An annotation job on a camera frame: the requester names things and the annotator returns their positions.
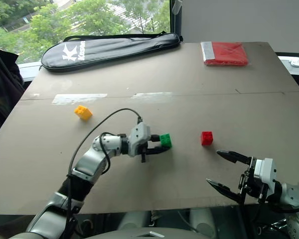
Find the bag strap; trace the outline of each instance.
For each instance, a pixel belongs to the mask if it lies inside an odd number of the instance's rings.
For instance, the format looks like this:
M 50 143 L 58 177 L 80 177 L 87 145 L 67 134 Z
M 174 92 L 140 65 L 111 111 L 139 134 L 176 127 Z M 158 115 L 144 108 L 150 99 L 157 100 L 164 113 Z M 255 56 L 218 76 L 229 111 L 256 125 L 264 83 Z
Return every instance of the bag strap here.
M 74 36 L 67 36 L 63 42 L 69 41 L 71 39 L 111 39 L 111 38 L 155 38 L 158 36 L 162 36 L 166 34 L 165 31 L 157 34 L 122 34 L 122 35 L 108 35 L 108 36 L 89 36 L 89 35 L 74 35 Z

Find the white wall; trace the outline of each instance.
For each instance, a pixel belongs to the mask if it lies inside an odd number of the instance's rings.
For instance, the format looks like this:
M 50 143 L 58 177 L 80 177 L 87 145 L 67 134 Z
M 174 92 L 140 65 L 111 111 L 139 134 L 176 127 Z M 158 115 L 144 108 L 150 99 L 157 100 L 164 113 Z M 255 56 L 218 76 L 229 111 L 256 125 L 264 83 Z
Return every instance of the white wall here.
M 299 0 L 183 0 L 185 42 L 267 41 L 299 52 Z

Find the plastic bag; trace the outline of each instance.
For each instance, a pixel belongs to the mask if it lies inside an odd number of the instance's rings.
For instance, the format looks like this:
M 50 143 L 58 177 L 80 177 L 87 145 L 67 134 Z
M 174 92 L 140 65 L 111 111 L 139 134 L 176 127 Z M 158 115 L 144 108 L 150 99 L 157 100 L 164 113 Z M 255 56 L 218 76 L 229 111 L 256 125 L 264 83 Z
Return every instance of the plastic bag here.
M 248 58 L 241 42 L 201 42 L 205 65 L 248 65 Z

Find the red block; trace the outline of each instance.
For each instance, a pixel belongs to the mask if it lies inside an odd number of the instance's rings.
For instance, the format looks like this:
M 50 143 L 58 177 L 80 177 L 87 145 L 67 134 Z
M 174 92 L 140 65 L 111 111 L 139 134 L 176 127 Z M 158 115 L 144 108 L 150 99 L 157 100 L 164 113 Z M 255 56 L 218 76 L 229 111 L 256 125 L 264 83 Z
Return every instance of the red block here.
M 211 131 L 203 131 L 200 136 L 201 145 L 211 145 L 213 142 L 213 133 Z

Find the metal part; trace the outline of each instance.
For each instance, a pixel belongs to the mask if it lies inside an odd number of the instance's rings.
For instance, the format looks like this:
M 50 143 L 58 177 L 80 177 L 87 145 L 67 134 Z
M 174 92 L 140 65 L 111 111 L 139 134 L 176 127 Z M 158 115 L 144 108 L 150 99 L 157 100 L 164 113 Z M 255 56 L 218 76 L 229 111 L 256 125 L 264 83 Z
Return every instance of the metal part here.
M 120 136 L 104 135 L 102 137 L 102 144 L 105 150 L 115 150 L 115 155 L 121 154 L 122 138 Z M 102 151 L 99 136 L 93 140 L 92 147 L 96 151 Z
M 128 139 L 129 156 L 134 157 L 138 155 L 138 147 L 150 139 L 150 127 L 143 122 L 139 123 L 131 130 Z
M 48 203 L 44 207 L 41 213 L 37 214 L 31 221 L 31 223 L 28 225 L 26 231 L 31 232 L 32 228 L 34 225 L 37 223 L 38 219 L 42 217 L 44 212 L 48 211 L 49 208 L 60 208 L 66 210 L 67 208 L 67 202 L 68 202 L 68 197 L 64 196 L 58 192 L 54 192 L 54 194 L 51 196 L 49 199 Z M 71 209 L 74 209 L 74 207 L 77 208 L 82 208 L 84 202 L 80 202 L 77 200 L 72 199 L 71 203 Z
M 278 229 L 283 229 L 287 226 L 287 220 L 286 219 L 282 219 L 280 221 L 277 221 L 275 223 L 272 223 L 271 226 L 275 226 Z M 276 230 L 268 227 L 267 225 L 264 226 L 260 226 L 257 228 L 257 234 L 261 235 L 263 231 L 267 231 L 267 232 L 275 232 Z
M 237 161 L 239 161 L 239 162 L 249 165 L 252 160 L 252 157 L 246 157 L 246 156 L 236 153 L 234 151 L 218 150 L 216 152 L 220 156 L 222 156 L 224 159 L 227 159 L 228 161 L 230 161 L 232 163 L 236 163 Z
M 107 154 L 111 158 L 116 155 L 116 150 L 107 150 Z M 102 173 L 105 166 L 105 154 L 102 151 L 96 151 L 93 146 L 91 146 L 90 149 L 77 162 L 74 169 L 75 171 L 79 171 L 86 176 L 90 176 L 88 181 L 94 184 L 100 176 L 99 173 Z
M 292 239 L 299 239 L 299 213 L 286 215 L 288 234 Z
M 240 194 L 236 194 L 236 193 L 233 193 L 232 191 L 230 191 L 230 188 L 220 184 L 220 183 L 217 183 L 213 180 L 210 180 L 208 178 L 206 178 L 206 181 L 214 188 L 216 189 L 220 194 L 224 195 L 225 197 L 235 201 L 236 203 L 238 204 L 241 204 L 241 201 L 242 201 L 242 198 L 241 198 L 241 195 Z
M 283 192 L 280 203 L 299 207 L 299 185 L 282 184 Z
M 257 158 L 250 157 L 250 166 L 245 171 L 244 177 L 242 179 L 243 182 L 242 187 L 240 189 L 240 194 L 242 195 L 242 204 L 244 204 L 245 202 L 246 194 L 256 195 L 260 190 L 259 185 L 254 179 L 256 163 L 257 163 Z
M 44 212 L 29 232 L 47 239 L 59 239 L 65 228 L 66 217 L 59 213 Z
M 272 158 L 257 159 L 256 161 L 254 177 L 268 185 L 267 194 L 264 195 L 265 198 L 275 192 L 275 183 L 277 179 L 276 168 L 277 167 Z
M 241 190 L 243 188 L 244 181 L 245 181 L 245 175 L 242 174 L 242 175 L 240 175 L 240 180 L 239 180 L 239 184 L 238 184 L 238 189 L 239 190 Z
M 35 233 L 20 233 L 20 234 L 14 235 L 10 239 L 44 239 L 44 238 Z

